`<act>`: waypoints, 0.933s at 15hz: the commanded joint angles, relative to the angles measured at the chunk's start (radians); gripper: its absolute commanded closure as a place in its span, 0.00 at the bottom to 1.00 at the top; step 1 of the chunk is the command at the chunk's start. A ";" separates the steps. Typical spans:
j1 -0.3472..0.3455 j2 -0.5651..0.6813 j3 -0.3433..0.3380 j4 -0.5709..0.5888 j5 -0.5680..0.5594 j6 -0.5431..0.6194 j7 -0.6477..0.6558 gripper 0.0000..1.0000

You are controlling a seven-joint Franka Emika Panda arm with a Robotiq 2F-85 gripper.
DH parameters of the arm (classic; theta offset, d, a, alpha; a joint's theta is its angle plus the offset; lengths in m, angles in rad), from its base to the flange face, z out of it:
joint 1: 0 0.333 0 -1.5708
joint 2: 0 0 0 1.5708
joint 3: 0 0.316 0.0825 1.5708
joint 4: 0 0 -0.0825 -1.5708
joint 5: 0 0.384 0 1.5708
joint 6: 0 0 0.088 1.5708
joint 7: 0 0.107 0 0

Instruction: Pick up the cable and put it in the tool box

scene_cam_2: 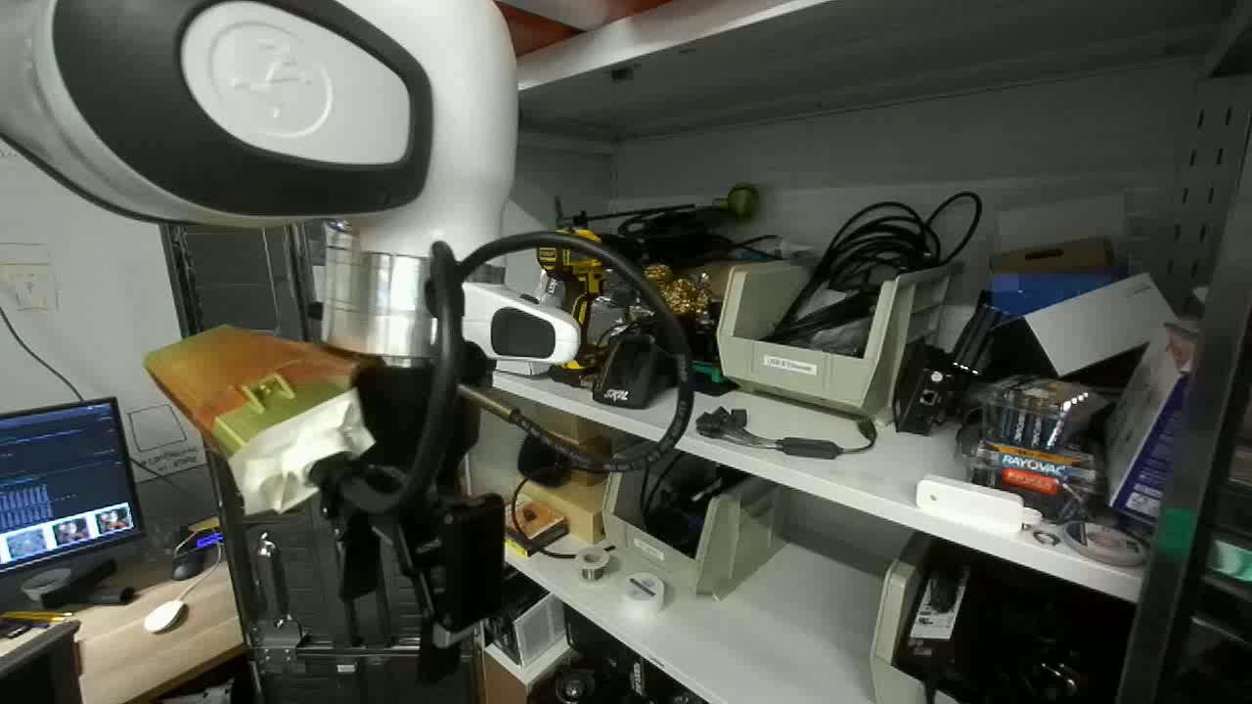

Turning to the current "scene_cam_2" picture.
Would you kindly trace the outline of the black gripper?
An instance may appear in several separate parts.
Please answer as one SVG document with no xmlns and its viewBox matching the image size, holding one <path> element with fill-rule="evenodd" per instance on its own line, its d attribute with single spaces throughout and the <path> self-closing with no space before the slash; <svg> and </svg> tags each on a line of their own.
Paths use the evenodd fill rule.
<svg viewBox="0 0 1252 704">
<path fill-rule="evenodd" d="M 414 369 L 366 369 L 354 390 L 375 447 L 332 464 L 340 600 L 408 596 L 419 644 L 436 648 L 502 600 L 503 502 L 452 480 L 477 443 L 477 412 Z"/>
</svg>

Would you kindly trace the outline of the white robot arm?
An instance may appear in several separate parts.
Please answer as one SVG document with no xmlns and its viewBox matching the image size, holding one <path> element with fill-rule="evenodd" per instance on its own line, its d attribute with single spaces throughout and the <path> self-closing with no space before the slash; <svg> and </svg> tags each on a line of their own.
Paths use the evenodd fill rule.
<svg viewBox="0 0 1252 704">
<path fill-rule="evenodd" d="M 384 443 L 340 480 L 400 548 L 421 642 L 502 575 L 432 545 L 473 374 L 452 291 L 502 237 L 515 54 L 494 0 L 0 0 L 0 136 L 146 222 L 332 222 L 322 335 Z"/>
</svg>

